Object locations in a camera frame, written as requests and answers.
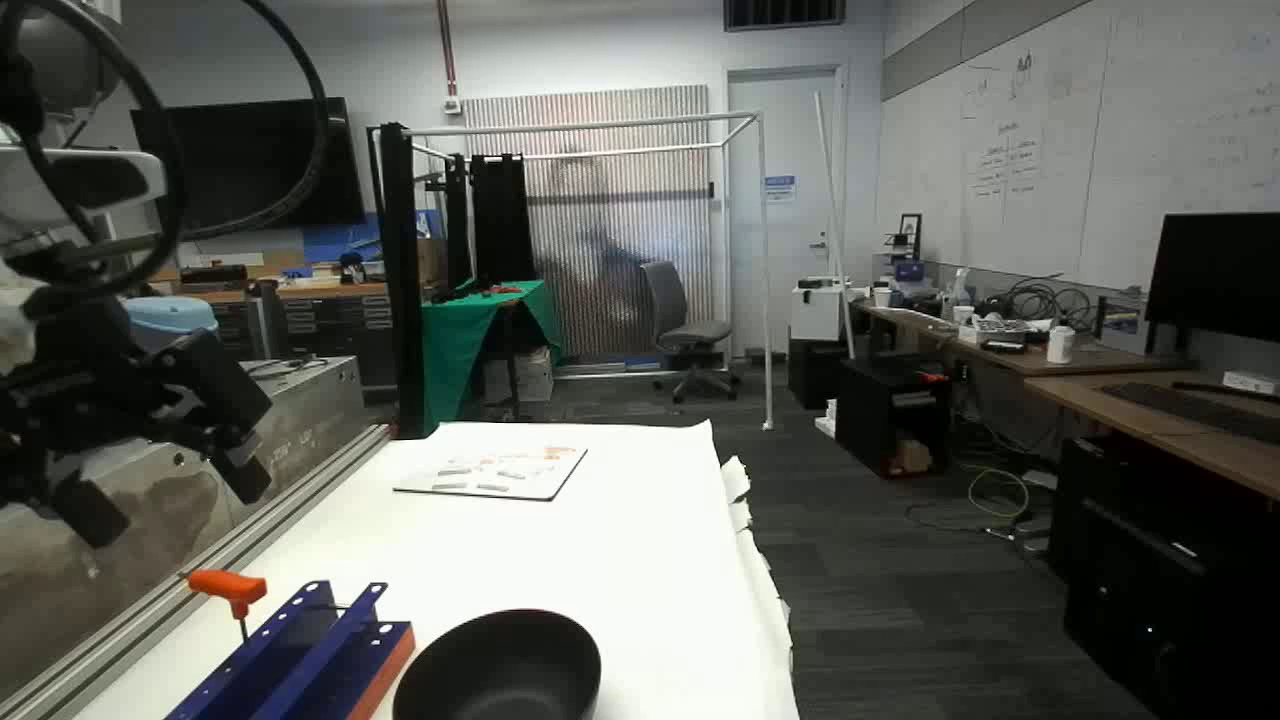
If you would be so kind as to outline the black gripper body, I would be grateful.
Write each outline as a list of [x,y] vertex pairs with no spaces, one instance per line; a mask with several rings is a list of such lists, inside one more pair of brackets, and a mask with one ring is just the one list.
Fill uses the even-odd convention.
[[118,295],[42,288],[22,305],[32,357],[0,379],[0,499],[54,511],[54,488],[86,481],[86,457],[118,440],[195,447],[192,390],[171,379],[169,347],[148,351]]

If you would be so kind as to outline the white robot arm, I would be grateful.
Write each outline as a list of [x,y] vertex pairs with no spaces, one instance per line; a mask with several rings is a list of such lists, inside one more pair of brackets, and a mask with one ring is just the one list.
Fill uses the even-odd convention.
[[128,301],[179,242],[188,167],[148,76],[92,0],[4,0],[0,499],[105,546],[128,532],[86,461],[120,440],[199,452],[244,499],[272,483],[272,409],[207,333],[148,336]]

